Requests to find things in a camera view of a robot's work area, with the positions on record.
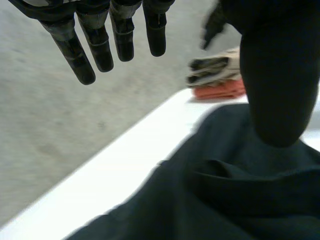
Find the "folded towel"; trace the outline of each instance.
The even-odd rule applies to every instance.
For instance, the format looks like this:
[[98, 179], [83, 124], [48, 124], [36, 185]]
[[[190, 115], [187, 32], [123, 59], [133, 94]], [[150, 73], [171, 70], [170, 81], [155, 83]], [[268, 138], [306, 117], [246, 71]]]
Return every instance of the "folded towel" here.
[[246, 94], [242, 78], [227, 80], [218, 86], [201, 86], [193, 89], [194, 96], [199, 100], [205, 99], [234, 99]]
[[240, 73], [240, 48], [236, 47], [214, 56], [196, 58], [190, 64], [193, 70], [187, 78], [188, 87], [206, 85]]

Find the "black cloth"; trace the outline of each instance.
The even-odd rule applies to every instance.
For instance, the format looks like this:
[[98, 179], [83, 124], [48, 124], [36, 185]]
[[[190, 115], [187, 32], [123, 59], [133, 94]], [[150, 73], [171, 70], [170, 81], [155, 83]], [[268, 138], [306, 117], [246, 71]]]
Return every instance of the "black cloth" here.
[[68, 240], [320, 240], [319, 183], [319, 152], [266, 145], [249, 105], [226, 105], [127, 203]]

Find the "concrete floor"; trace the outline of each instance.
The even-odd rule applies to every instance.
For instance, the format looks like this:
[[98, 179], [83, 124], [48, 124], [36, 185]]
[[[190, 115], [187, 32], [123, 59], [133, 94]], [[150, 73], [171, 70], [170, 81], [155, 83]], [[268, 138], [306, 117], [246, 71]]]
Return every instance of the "concrete floor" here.
[[[209, 52], [201, 24], [213, 0], [176, 1], [167, 14], [167, 52], [152, 57], [142, 9], [134, 16], [135, 58], [81, 85], [51, 36], [8, 1], [0, 9], [0, 226], [102, 147], [185, 87], [188, 62], [234, 47], [229, 27]], [[106, 23], [113, 40], [111, 24]], [[76, 30], [89, 54], [78, 22]]]

